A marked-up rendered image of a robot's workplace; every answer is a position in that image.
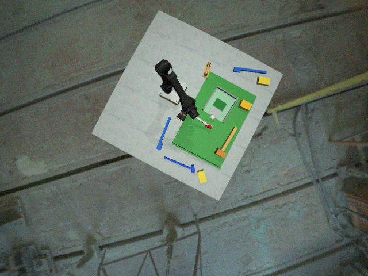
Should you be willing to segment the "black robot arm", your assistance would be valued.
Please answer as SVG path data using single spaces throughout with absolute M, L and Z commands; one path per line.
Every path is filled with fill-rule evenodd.
M 171 73 L 168 75 L 168 71 L 171 68 Z M 164 91 L 167 95 L 171 93 L 172 89 L 176 91 L 179 95 L 179 101 L 181 102 L 181 106 L 185 110 L 187 114 L 192 119 L 195 119 L 199 113 L 197 112 L 196 103 L 194 99 L 187 95 L 182 88 L 181 84 L 179 83 L 176 74 L 173 72 L 172 65 L 168 60 L 161 60 L 157 65 L 155 65 L 155 71 L 160 75 L 162 78 L 163 83 L 160 85 L 162 91 Z

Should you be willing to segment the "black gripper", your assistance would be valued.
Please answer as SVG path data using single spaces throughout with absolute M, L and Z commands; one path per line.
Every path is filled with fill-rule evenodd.
M 182 113 L 182 114 L 181 114 L 181 113 Z M 181 113 L 179 113 L 179 114 L 177 115 L 177 118 L 179 118 L 180 120 L 184 121 L 184 120 L 185 120 L 185 118 L 186 118 L 186 116 L 187 116 L 187 113 L 185 112 L 185 110 L 183 109 L 183 107 L 182 107 Z M 186 115 L 186 116 L 184 116 L 184 115 Z

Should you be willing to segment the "green rectangular mat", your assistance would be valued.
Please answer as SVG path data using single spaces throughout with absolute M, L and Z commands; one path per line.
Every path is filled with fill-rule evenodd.
M 221 122 L 216 118 L 211 120 L 211 115 L 203 110 L 203 107 L 213 94 L 217 85 L 238 98 L 238 101 L 229 112 L 229 115 L 226 117 L 224 122 Z M 236 132 L 224 151 L 226 155 L 228 154 L 250 111 L 245 111 L 239 108 L 240 101 L 245 100 L 253 106 L 256 98 L 257 96 L 249 93 L 248 91 L 212 72 L 209 72 L 200 92 L 195 98 L 195 105 L 198 109 L 197 112 L 199 113 L 197 117 L 205 121 L 207 124 L 210 124 L 212 129 L 207 128 L 200 120 L 196 118 L 192 119 L 188 114 L 174 138 L 173 143 L 221 168 L 225 158 L 223 159 L 216 155 L 216 149 L 221 149 L 223 147 L 233 127 L 237 127 Z

